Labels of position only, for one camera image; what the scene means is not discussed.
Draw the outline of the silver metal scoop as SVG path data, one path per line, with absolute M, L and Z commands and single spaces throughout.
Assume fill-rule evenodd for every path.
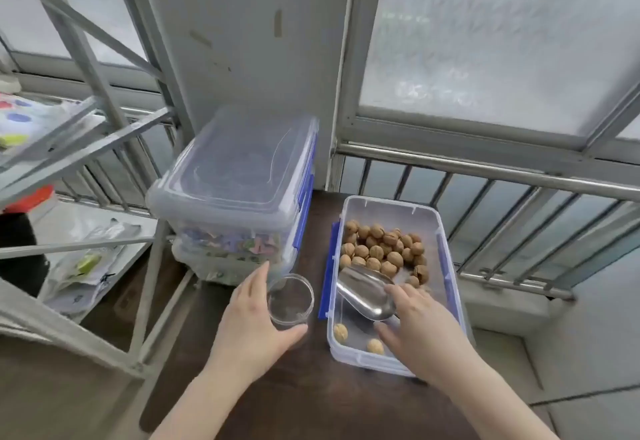
M 337 290 L 364 318 L 383 322 L 396 317 L 396 304 L 386 291 L 394 281 L 384 274 L 361 265 L 342 268 L 337 275 Z

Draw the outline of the person's left hand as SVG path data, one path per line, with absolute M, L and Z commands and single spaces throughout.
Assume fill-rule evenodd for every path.
M 232 293 L 218 325 L 210 356 L 216 350 L 236 350 L 250 355 L 273 354 L 279 358 L 284 355 L 285 352 L 272 352 L 270 349 L 273 323 L 267 304 L 268 271 L 269 262 L 265 262 Z

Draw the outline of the clear plastic bags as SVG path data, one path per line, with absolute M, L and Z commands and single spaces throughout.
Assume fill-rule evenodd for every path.
M 95 304 L 115 274 L 111 267 L 125 245 L 109 245 L 63 253 L 54 263 L 37 298 L 69 318 Z

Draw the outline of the pile of brown walnuts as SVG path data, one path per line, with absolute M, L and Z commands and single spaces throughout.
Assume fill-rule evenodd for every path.
M 405 270 L 406 282 L 414 288 L 425 288 L 430 279 L 426 245 L 419 234 L 401 229 L 386 230 L 380 224 L 366 226 L 354 219 L 342 228 L 338 269 L 363 266 L 380 272 L 389 279 Z

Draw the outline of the polka-dot plastic bag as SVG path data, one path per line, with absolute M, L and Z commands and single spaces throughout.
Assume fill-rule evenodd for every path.
M 0 93 L 0 154 L 51 151 L 85 136 L 104 122 L 95 114 L 98 105 L 94 96 L 51 105 Z

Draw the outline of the red plastic item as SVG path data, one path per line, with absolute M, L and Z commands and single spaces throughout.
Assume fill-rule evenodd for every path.
M 4 208 L 3 214 L 26 214 L 54 195 L 53 185 L 44 185 L 24 198 Z

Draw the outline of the frosted glass window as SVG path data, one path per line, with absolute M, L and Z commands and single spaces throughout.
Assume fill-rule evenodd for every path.
M 640 0 L 355 0 L 354 10 L 345 126 L 591 154 L 640 139 L 640 118 L 624 115 L 640 92 Z
M 109 35 L 146 59 L 124 0 L 66 0 Z M 156 80 L 94 37 L 86 36 L 112 86 L 159 92 Z M 83 81 L 39 0 L 0 0 L 0 40 L 20 72 Z

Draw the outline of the clear lidded storage box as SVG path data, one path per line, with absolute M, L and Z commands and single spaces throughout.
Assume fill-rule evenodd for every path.
M 318 130 L 311 114 L 220 107 L 149 189 L 148 209 L 180 233 L 288 231 Z

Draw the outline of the person's right hand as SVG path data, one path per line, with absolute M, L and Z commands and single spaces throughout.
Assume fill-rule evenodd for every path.
M 459 322 L 429 293 L 410 285 L 393 284 L 385 289 L 394 299 L 399 324 L 406 327 L 406 355 L 395 357 L 414 376 L 427 382 L 428 363 L 478 355 Z

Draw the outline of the clear box with colourful pieces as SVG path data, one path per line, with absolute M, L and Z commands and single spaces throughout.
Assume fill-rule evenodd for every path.
M 237 286 L 267 261 L 268 282 L 273 282 L 292 272 L 306 224 L 307 215 L 300 212 L 292 229 L 280 241 L 266 235 L 226 241 L 219 236 L 210 242 L 180 236 L 173 241 L 172 253 L 202 282 Z

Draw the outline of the person's right forearm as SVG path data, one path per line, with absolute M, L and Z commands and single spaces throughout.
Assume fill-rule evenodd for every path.
M 424 376 L 452 401 L 481 440 L 559 440 L 477 354 L 428 363 Z

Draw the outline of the steel window railing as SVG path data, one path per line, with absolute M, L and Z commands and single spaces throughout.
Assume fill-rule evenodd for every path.
M 403 173 L 394 191 L 394 200 L 399 200 L 402 196 L 406 182 L 415 168 L 425 168 L 436 171 L 443 171 L 444 177 L 440 181 L 433 198 L 431 206 L 436 207 L 441 197 L 444 195 L 454 175 L 466 175 L 484 178 L 483 187 L 477 192 L 468 208 L 454 226 L 450 235 L 450 240 L 462 229 L 468 219 L 478 210 L 482 201 L 488 196 L 490 190 L 498 182 L 511 182 L 527 186 L 524 194 L 509 208 L 506 214 L 494 225 L 487 235 L 480 241 L 478 246 L 470 253 L 468 258 L 458 266 L 458 276 L 466 281 L 476 282 L 485 287 L 503 290 L 520 291 L 532 295 L 547 297 L 548 299 L 559 299 L 572 301 L 575 299 L 573 289 L 579 284 L 586 282 L 596 273 L 600 272 L 618 259 L 626 256 L 630 252 L 640 249 L 640 209 L 633 210 L 620 216 L 620 223 L 611 223 L 613 236 L 608 243 L 603 243 L 593 252 L 591 256 L 585 257 L 575 266 L 560 274 L 558 277 L 548 280 L 542 277 L 535 277 L 534 274 L 543 265 L 549 263 L 553 258 L 559 257 L 563 252 L 572 248 L 579 242 L 584 242 L 586 238 L 593 237 L 593 234 L 601 229 L 601 225 L 626 203 L 640 205 L 640 187 L 624 184 L 614 184 L 610 182 L 598 182 L 597 180 L 585 180 L 579 177 L 564 177 L 536 173 L 528 169 L 508 168 L 488 163 L 465 161 L 460 159 L 449 159 L 435 155 L 416 152 L 404 152 L 383 146 L 372 146 L 357 143 L 338 143 L 332 150 L 332 170 L 330 176 L 332 184 L 330 188 L 336 190 L 341 176 L 338 175 L 338 168 L 342 168 L 342 161 L 345 157 L 355 157 L 364 160 L 362 175 L 358 182 L 358 194 L 363 195 L 370 174 L 373 161 L 381 161 L 403 165 Z M 542 204 L 542 191 L 567 191 L 570 196 L 565 202 L 559 205 L 548 217 L 546 217 L 531 233 L 518 243 L 514 249 L 509 250 L 503 259 L 486 272 L 477 274 L 468 273 L 467 269 L 472 263 L 486 254 L 499 241 L 499 238 L 506 236 L 506 233 L 516 226 L 526 214 L 535 214 Z M 562 242 L 545 252 L 533 265 L 529 266 L 520 275 L 511 278 L 501 277 L 503 268 L 516 257 L 520 250 L 530 245 L 549 226 L 551 226 L 564 211 L 569 210 L 571 205 L 577 203 L 581 196 L 594 195 L 602 198 L 613 198 L 614 202 L 592 217 L 583 226 L 579 227 Z
M 156 178 L 169 169 L 175 155 L 178 131 L 171 118 L 135 137 Z M 105 150 L 78 169 L 68 171 L 53 184 L 60 200 L 140 216 L 150 216 L 147 189 L 124 145 Z

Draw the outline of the clear glass cup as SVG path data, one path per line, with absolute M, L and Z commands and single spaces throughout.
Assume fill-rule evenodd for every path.
M 301 275 L 286 274 L 268 285 L 269 317 L 278 331 L 307 324 L 314 303 L 314 290 L 310 282 Z

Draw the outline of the grey metal shelf rack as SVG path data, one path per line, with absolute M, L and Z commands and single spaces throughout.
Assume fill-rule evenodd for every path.
M 62 175 L 78 169 L 105 150 L 124 145 L 147 189 L 158 179 L 135 137 L 171 118 L 178 131 L 176 156 L 185 137 L 193 136 L 177 78 L 149 0 L 124 0 L 146 59 L 80 14 L 66 0 L 39 0 L 59 33 L 83 81 L 20 72 L 0 40 L 0 93 L 44 104 L 78 103 L 94 96 L 104 122 L 51 151 L 18 157 L 0 154 L 0 337 L 63 348 L 140 379 L 148 374 L 148 355 L 189 283 L 179 282 L 156 324 L 148 322 L 166 245 L 174 238 L 164 219 L 90 207 L 52 197 L 26 214 L 4 208 Z M 159 92 L 112 86 L 95 57 L 87 35 L 105 44 L 151 75 Z M 107 288 L 89 309 L 69 318 L 37 296 L 63 253 L 125 245 Z

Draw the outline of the person's left forearm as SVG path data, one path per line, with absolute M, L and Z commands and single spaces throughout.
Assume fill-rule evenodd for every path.
M 239 399 L 278 358 L 213 351 L 149 440 L 214 440 Z

